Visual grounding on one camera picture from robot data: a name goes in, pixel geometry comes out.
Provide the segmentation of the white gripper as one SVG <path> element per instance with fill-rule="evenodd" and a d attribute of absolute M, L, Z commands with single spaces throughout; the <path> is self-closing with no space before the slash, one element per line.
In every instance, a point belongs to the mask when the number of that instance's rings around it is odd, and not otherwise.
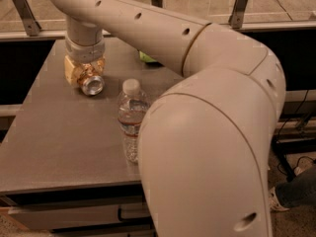
<path fill-rule="evenodd" d="M 90 63 L 92 67 L 100 74 L 103 74 L 105 68 L 105 59 L 102 57 L 105 52 L 104 39 L 96 43 L 82 45 L 75 43 L 70 38 L 65 40 L 66 56 L 64 58 L 65 79 L 70 85 L 76 85 L 81 74 L 79 63 Z"/>

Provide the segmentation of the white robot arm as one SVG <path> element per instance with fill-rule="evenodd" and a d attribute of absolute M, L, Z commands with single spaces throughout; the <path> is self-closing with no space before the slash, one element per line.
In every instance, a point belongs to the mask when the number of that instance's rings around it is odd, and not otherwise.
<path fill-rule="evenodd" d="M 264 44 L 131 0 L 50 0 L 177 72 L 147 112 L 138 168 L 159 237 L 273 237 L 271 140 L 285 78 Z"/>

